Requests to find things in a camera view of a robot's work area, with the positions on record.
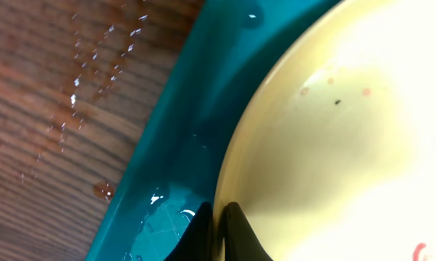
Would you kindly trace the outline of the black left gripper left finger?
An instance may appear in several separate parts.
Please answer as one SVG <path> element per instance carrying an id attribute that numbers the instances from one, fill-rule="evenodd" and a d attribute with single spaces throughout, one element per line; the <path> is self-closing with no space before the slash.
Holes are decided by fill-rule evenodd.
<path id="1" fill-rule="evenodd" d="M 212 205 L 203 202 L 165 261 L 212 261 Z"/>

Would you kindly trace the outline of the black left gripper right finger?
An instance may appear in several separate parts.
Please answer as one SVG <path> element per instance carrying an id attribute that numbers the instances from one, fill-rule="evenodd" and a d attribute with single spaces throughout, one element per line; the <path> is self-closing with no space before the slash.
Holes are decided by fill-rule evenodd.
<path id="1" fill-rule="evenodd" d="M 230 202 L 219 220 L 219 241 L 225 261 L 272 261 L 237 202 Z"/>

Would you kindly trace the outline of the yellow plate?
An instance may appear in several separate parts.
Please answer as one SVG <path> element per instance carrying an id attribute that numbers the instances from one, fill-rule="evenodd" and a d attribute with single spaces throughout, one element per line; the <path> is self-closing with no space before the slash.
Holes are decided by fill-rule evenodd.
<path id="1" fill-rule="evenodd" d="M 436 260 L 436 0 L 342 1 L 248 103 L 214 199 L 273 260 Z"/>

